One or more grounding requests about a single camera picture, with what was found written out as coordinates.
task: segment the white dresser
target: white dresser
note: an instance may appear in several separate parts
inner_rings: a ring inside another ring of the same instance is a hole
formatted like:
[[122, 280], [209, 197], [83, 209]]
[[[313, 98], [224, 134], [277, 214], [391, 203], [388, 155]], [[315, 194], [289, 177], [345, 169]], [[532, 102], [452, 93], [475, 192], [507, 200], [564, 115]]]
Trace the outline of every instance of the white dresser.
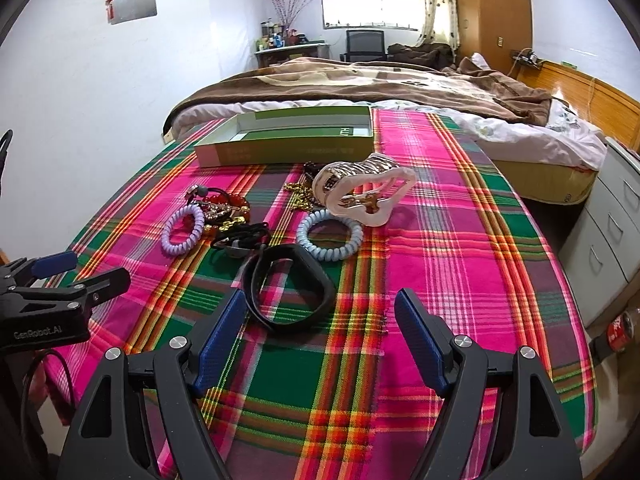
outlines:
[[640, 289], [640, 160], [611, 138], [580, 218], [560, 251], [582, 322], [613, 319]]

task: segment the drawer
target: drawer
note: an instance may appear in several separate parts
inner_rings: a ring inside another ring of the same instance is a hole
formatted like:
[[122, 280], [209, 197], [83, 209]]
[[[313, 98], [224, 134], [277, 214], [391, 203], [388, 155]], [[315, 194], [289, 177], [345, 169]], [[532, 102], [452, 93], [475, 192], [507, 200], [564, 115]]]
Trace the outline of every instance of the drawer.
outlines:
[[640, 267], [640, 233], [636, 225], [599, 179], [593, 185], [586, 209], [609, 242], [627, 281], [631, 281]]
[[622, 155], [609, 147], [598, 177], [640, 229], [640, 174]]
[[622, 269], [587, 211], [583, 211], [560, 251], [582, 323], [590, 325], [625, 288]]

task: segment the curtain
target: curtain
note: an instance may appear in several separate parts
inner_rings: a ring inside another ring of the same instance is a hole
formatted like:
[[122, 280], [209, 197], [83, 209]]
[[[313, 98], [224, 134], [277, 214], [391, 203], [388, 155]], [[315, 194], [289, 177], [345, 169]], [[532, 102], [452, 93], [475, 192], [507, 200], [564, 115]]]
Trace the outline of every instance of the curtain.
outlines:
[[448, 43], [454, 50], [460, 46], [458, 5], [456, 0], [419, 0], [424, 9], [424, 25], [417, 46], [423, 43]]

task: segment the screw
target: screw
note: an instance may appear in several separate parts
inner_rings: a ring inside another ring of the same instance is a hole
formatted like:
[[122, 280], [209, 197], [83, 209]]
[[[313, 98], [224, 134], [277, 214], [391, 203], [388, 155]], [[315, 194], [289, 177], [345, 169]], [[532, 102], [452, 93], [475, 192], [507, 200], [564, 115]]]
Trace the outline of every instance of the screw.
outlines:
[[536, 356], [536, 351], [533, 348], [531, 348], [530, 346], [523, 346], [520, 349], [520, 354], [525, 359], [533, 359]]
[[176, 336], [172, 338], [171, 341], [169, 341], [169, 346], [175, 349], [182, 348], [186, 344], [187, 344], [187, 338], [181, 335]]
[[468, 335], [457, 335], [453, 338], [453, 342], [462, 348], [469, 348], [473, 343]]
[[122, 352], [120, 351], [119, 348], [113, 347], [113, 348], [109, 348], [105, 353], [104, 356], [109, 360], [109, 361], [113, 361], [114, 359], [117, 359], [118, 357], [120, 357], [120, 354]]

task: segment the bed frame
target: bed frame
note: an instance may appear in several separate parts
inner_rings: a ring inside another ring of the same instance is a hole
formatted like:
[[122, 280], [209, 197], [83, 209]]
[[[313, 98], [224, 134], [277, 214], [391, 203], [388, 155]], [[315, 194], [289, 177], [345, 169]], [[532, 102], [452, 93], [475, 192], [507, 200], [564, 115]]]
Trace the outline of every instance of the bed frame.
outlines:
[[523, 66], [518, 81], [549, 90], [606, 136], [636, 152], [640, 149], [640, 103], [617, 88], [551, 61], [543, 62], [542, 70]]

